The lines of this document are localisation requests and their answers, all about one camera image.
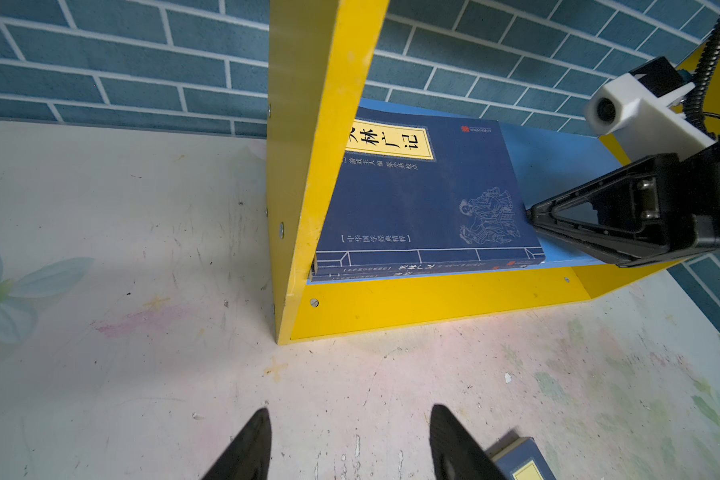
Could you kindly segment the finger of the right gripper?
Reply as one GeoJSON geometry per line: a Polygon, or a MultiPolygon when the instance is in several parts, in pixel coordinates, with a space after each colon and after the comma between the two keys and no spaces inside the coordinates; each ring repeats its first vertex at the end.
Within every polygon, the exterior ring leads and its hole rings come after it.
{"type": "Polygon", "coordinates": [[[533,223],[540,234],[562,240],[621,268],[642,267],[679,258],[684,230],[664,223],[639,223],[632,228],[589,223],[533,223]]]}
{"type": "Polygon", "coordinates": [[[675,154],[649,155],[527,210],[537,229],[625,240],[663,240],[675,154]]]}

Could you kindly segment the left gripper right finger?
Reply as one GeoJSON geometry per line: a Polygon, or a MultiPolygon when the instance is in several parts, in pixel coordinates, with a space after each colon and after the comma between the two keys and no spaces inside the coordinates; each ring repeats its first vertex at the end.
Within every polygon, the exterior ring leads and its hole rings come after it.
{"type": "Polygon", "coordinates": [[[432,407],[429,444],[437,480],[505,479],[499,468],[445,405],[435,404],[432,407]]]}

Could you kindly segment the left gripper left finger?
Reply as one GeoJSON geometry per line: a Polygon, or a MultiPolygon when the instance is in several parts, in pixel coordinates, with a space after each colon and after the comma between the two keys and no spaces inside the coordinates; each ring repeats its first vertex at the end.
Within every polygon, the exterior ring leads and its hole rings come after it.
{"type": "Polygon", "coordinates": [[[258,409],[202,477],[203,480],[265,480],[272,428],[267,408],[258,409]]]}

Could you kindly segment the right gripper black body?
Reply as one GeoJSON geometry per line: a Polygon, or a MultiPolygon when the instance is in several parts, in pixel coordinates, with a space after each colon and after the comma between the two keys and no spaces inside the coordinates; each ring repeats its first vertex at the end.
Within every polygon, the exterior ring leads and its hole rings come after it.
{"type": "Polygon", "coordinates": [[[635,162],[652,179],[658,195],[659,251],[637,266],[720,252],[720,136],[704,150],[680,160],[676,154],[648,155],[635,162]]]}

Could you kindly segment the blue book yellow label Yijing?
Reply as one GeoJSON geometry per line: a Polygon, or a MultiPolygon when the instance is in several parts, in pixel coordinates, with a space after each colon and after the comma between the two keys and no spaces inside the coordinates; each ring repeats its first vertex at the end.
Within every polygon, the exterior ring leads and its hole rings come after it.
{"type": "Polygon", "coordinates": [[[519,269],[540,265],[543,259],[491,260],[477,262],[411,263],[380,266],[325,267],[310,275],[311,282],[393,278],[417,275],[448,275],[493,270],[519,269]]]}

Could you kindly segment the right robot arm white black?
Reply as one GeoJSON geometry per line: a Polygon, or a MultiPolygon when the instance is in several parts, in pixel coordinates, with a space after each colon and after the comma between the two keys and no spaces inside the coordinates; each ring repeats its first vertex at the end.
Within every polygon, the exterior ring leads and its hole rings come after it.
{"type": "Polygon", "coordinates": [[[720,16],[690,76],[656,57],[603,85],[584,113],[627,165],[527,211],[539,232],[623,268],[720,251],[720,135],[704,100],[720,60],[720,16]]]}

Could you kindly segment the floral table mat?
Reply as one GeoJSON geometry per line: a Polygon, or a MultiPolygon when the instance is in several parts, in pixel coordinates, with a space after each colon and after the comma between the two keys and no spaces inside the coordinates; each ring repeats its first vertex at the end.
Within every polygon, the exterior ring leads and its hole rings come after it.
{"type": "Polygon", "coordinates": [[[560,479],[720,479],[720,335],[667,273],[557,308],[278,345],[246,140],[0,121],[17,280],[90,257],[0,343],[0,479],[194,479],[270,411],[274,479],[428,479],[430,411],[560,479]]]}

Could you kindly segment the yellow shelf with coloured boards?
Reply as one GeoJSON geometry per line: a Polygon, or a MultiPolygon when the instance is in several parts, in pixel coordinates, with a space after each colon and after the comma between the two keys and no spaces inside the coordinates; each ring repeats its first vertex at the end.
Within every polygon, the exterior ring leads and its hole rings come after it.
{"type": "Polygon", "coordinates": [[[586,99],[654,56],[691,67],[719,1],[274,1],[267,212],[279,344],[593,300],[649,267],[308,281],[363,93],[389,106],[584,129],[586,99]]]}

